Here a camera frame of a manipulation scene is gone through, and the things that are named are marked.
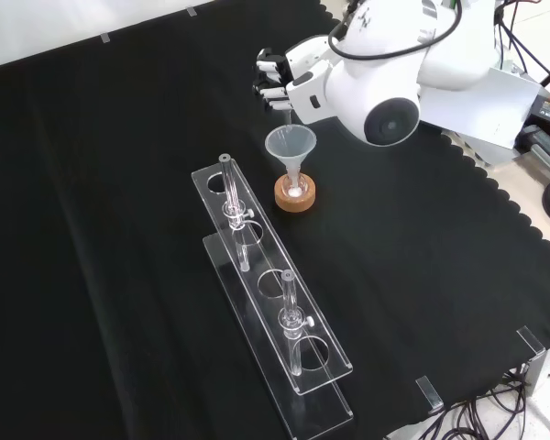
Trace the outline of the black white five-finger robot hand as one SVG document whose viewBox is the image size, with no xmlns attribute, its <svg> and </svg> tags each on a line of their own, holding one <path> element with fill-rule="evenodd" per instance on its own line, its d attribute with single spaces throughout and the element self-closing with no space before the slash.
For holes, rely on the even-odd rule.
<svg viewBox="0 0 550 440">
<path fill-rule="evenodd" d="M 283 55 L 262 49 L 256 58 L 253 93 L 269 110 L 293 111 L 305 125 L 334 117 L 325 85 L 336 63 L 326 36 L 307 38 Z"/>
</svg>

